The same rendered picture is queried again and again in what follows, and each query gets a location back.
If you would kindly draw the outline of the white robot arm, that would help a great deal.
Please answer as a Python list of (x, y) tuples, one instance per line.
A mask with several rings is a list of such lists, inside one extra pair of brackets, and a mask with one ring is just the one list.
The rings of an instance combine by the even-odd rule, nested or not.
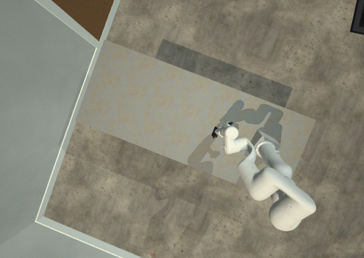
[[(253, 199), (262, 201), (271, 196), (274, 204), (270, 207), (269, 218), (274, 227), (291, 231), (300, 220), (316, 211), (315, 202), (296, 186), (291, 179), (292, 168), (277, 154), (279, 151), (271, 142), (260, 142), (255, 149), (248, 138), (237, 138), (239, 133), (234, 126), (222, 126), (220, 134), (224, 137), (226, 154), (249, 152), (237, 165), (237, 171)], [(267, 165), (261, 171), (255, 165), (256, 153), (262, 155)]]

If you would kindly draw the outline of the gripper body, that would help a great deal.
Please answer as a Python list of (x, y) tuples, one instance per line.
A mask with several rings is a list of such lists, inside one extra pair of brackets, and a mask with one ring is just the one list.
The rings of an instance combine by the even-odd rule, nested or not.
[(218, 137), (221, 137), (221, 138), (223, 138), (223, 136), (220, 134), (220, 129), (222, 126), (231, 126), (231, 125), (229, 125), (228, 123), (224, 123), (218, 129), (215, 130), (215, 133), (218, 135)]

